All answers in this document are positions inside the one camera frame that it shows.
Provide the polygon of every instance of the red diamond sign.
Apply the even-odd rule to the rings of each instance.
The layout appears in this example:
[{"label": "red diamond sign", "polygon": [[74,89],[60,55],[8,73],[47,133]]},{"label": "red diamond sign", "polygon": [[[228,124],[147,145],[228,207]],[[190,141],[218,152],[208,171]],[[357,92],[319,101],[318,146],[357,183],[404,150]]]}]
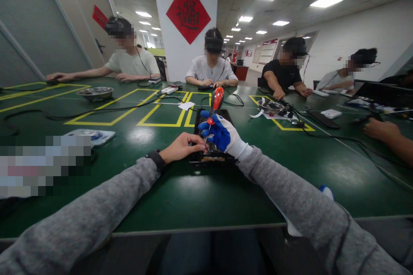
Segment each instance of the red diamond sign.
[{"label": "red diamond sign", "polygon": [[166,15],[189,44],[211,20],[200,0],[174,0]]}]

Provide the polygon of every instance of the wristwatch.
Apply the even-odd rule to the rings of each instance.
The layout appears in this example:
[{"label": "wristwatch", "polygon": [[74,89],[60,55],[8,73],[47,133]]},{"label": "wristwatch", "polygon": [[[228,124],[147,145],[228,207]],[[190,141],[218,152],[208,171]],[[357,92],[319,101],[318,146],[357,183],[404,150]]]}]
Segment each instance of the wristwatch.
[{"label": "wristwatch", "polygon": [[150,158],[153,160],[153,162],[156,165],[156,170],[161,172],[165,169],[166,167],[166,163],[165,161],[162,159],[162,157],[159,154],[160,150],[156,149],[154,151],[151,151],[150,153],[148,153],[145,158]]}]

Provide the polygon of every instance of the white pillar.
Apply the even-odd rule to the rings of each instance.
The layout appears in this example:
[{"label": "white pillar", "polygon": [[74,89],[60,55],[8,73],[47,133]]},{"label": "white pillar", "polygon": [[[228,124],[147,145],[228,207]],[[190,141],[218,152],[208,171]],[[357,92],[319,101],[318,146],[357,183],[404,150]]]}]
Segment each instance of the white pillar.
[{"label": "white pillar", "polygon": [[204,37],[208,29],[216,26],[216,12],[218,0],[199,0],[211,20],[198,34],[192,44],[182,36],[176,26],[166,15],[174,0],[156,0],[158,7],[160,28],[162,31],[163,46],[168,63],[169,80],[185,81],[192,59],[204,54]]}]

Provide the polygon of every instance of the screwdriver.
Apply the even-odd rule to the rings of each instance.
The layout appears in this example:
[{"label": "screwdriver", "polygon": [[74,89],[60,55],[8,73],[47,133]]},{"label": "screwdriver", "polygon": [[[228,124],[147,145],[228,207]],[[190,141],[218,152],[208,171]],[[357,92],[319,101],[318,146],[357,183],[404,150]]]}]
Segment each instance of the screwdriver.
[{"label": "screwdriver", "polygon": [[215,124],[215,122],[212,119],[212,115],[219,112],[223,102],[224,102],[224,89],[222,87],[217,87],[214,90],[213,95],[212,95],[210,116],[208,120],[206,121],[210,127],[208,129],[208,135],[205,138],[205,145],[207,144],[207,141],[208,141],[208,136],[211,131],[211,126]]}]

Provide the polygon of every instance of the work glove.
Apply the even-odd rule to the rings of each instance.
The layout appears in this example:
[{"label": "work glove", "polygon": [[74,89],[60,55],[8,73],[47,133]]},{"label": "work glove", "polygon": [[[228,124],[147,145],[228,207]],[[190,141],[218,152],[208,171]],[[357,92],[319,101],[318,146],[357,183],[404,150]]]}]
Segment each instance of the work glove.
[{"label": "work glove", "polygon": [[[201,117],[209,118],[210,113],[206,110],[201,111]],[[220,115],[213,114],[212,119],[215,122],[211,126],[208,141],[214,143],[221,151],[234,156],[238,160],[243,160],[251,152],[252,147],[241,140],[234,126]],[[198,125],[201,135],[206,138],[208,135],[209,124],[202,122]]]}]

